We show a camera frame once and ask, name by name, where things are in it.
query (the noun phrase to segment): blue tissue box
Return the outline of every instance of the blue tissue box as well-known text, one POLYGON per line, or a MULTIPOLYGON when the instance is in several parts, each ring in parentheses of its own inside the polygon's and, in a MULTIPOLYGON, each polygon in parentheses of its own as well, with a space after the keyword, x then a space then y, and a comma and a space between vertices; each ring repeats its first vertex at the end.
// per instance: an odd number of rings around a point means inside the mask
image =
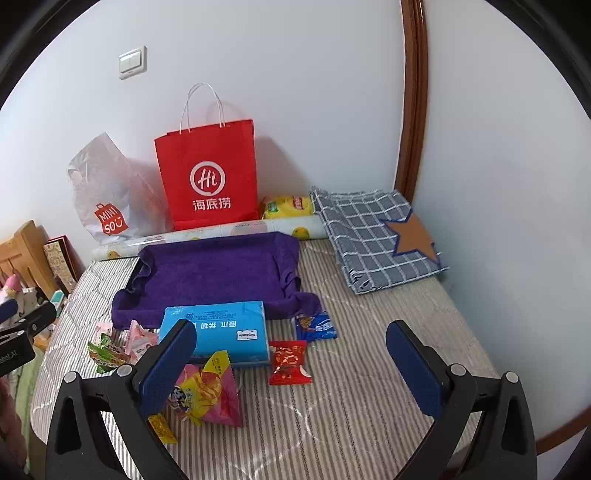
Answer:
POLYGON ((192 322, 197 331, 191 363, 204 364, 215 352, 227 350, 233 367, 269 364, 265 310, 261 301, 168 307, 158 341, 180 319, 192 322))

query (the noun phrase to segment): gray striped bedsheet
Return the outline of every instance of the gray striped bedsheet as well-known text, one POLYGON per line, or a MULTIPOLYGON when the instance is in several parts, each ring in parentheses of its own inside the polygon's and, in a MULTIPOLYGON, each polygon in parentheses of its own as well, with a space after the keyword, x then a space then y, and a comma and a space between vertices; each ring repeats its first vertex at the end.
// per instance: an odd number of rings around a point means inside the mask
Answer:
MULTIPOLYGON (((339 337, 309 345, 310 385, 270 387, 268 368, 235 370, 244 427, 180 421, 164 409, 177 445, 167 446, 190 479, 267 480, 392 479, 431 425, 421 414, 385 347, 387 325, 404 319, 447 363, 475 375, 497 376, 486 353, 435 278, 356 296, 347 287, 328 240, 301 242, 303 290, 319 295, 339 337)), ((31 425, 47 441, 53 405, 63 375, 77 370, 98 376, 86 342, 94 324, 109 321, 111 301, 136 258, 94 262, 79 281, 60 317, 43 360, 31 425)), ((268 322, 271 339, 292 339, 289 320, 268 322)), ((127 332, 117 332, 123 344, 127 332)), ((132 479, 141 476, 111 414, 104 414, 113 445, 132 479)), ((470 418, 459 444, 465 447, 478 418, 470 418)))

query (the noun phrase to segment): white plastic bag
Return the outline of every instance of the white plastic bag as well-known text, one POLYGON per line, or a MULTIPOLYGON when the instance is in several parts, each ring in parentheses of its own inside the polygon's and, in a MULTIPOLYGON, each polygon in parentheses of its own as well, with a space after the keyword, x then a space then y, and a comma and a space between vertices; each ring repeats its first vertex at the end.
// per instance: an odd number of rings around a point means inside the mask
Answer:
POLYGON ((67 173, 78 217, 101 245, 169 230, 166 205, 106 133, 72 158, 67 173))

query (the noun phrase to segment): light switch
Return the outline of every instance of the light switch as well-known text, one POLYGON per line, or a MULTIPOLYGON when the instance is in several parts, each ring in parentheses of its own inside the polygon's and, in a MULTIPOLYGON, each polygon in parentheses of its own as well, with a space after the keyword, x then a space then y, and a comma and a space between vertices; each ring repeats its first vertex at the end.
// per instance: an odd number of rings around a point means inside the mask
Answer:
POLYGON ((134 69, 142 65, 142 52, 136 51, 129 56, 129 68, 134 69))
POLYGON ((119 55, 119 78, 124 80, 146 71, 146 47, 136 48, 119 55))

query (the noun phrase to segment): blue gripper pad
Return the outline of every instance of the blue gripper pad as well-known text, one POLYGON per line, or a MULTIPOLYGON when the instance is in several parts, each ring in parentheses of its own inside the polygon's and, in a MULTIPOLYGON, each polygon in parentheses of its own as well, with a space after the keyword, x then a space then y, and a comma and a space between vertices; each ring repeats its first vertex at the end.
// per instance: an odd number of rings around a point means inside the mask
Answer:
POLYGON ((9 299, 0 304, 0 323, 5 322, 18 312, 18 303, 15 299, 9 299))
POLYGON ((395 322, 390 323, 386 330, 386 347, 418 407, 425 415, 437 419, 444 407, 441 385, 423 357, 395 322))
POLYGON ((158 345, 149 348, 139 360, 136 368, 140 370, 140 362, 144 359, 148 362, 154 361, 154 357, 148 355, 159 353, 150 370, 145 374, 140 383, 140 399, 138 410, 147 418, 150 415, 159 413, 168 395, 172 392, 178 376, 191 357, 195 344, 197 343, 197 332, 192 323, 178 322, 177 326, 170 330, 166 337, 158 345))

